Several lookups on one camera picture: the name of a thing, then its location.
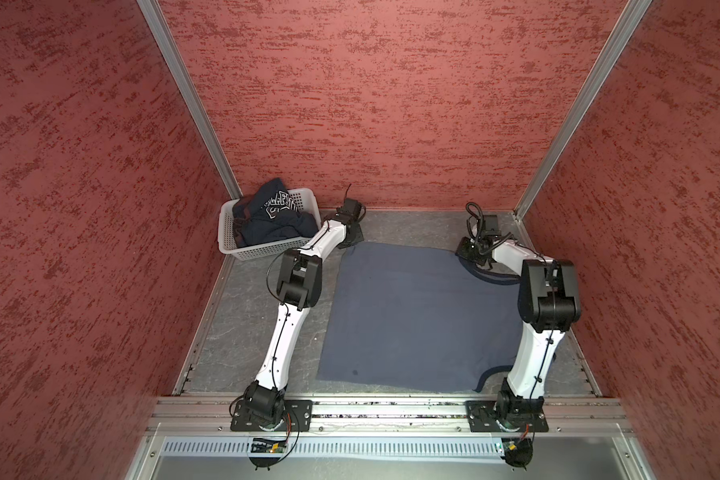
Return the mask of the dark navy tank top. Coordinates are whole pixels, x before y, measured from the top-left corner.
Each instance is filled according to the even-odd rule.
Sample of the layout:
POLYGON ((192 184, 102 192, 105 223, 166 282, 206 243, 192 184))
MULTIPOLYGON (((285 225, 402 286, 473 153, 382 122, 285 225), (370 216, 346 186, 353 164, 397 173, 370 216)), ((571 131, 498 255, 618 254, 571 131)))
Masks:
POLYGON ((296 237, 313 237, 319 230, 310 213, 299 210, 280 178, 275 178, 232 208, 237 247, 250 247, 296 237))

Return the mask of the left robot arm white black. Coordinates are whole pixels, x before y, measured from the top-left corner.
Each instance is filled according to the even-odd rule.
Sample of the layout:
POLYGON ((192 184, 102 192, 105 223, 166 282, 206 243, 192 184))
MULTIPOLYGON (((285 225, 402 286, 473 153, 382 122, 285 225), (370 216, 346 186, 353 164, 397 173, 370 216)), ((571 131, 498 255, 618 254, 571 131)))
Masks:
POLYGON ((304 246, 281 255, 276 286, 269 290, 278 303, 273 335, 262 366, 239 401, 240 416, 252 425, 272 431, 286 421, 291 360, 301 327, 322 294, 324 260, 363 240, 361 221, 336 214, 304 246))

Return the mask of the grey blue tank top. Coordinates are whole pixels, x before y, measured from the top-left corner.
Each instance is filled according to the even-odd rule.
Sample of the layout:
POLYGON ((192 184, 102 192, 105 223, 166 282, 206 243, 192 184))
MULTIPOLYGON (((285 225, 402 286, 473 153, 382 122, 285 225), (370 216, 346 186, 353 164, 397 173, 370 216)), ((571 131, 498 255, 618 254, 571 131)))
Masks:
POLYGON ((515 362, 518 292, 477 278, 446 250, 363 242, 342 256, 317 377, 480 391, 515 362))

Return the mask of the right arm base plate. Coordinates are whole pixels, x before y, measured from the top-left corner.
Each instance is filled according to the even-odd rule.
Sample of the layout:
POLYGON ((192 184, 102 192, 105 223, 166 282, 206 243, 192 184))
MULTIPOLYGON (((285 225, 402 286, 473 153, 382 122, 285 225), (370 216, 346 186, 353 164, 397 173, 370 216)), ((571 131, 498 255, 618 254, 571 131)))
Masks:
POLYGON ((536 400, 467 401, 466 419, 473 433, 547 433, 544 398, 536 400))

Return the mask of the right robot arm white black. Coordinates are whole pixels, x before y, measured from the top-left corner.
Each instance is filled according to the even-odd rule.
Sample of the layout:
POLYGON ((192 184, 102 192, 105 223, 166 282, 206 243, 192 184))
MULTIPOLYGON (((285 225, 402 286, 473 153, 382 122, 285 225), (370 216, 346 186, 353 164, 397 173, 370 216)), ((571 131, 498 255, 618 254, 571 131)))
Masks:
POLYGON ((517 285, 523 322, 517 356, 496 401, 473 415, 491 431, 545 430, 546 380, 559 343, 581 317, 575 266, 513 240, 509 234, 460 240, 456 255, 473 276, 494 285, 517 285))

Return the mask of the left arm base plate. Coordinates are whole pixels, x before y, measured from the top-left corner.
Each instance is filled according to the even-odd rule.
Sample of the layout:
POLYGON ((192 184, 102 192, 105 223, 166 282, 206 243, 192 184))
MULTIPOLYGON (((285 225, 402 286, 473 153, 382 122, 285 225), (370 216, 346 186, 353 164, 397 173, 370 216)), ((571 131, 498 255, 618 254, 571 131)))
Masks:
POLYGON ((312 410, 310 400, 276 400, 269 412, 254 409, 247 400, 240 400, 232 409, 229 429, 233 432, 306 432, 310 429, 312 410))

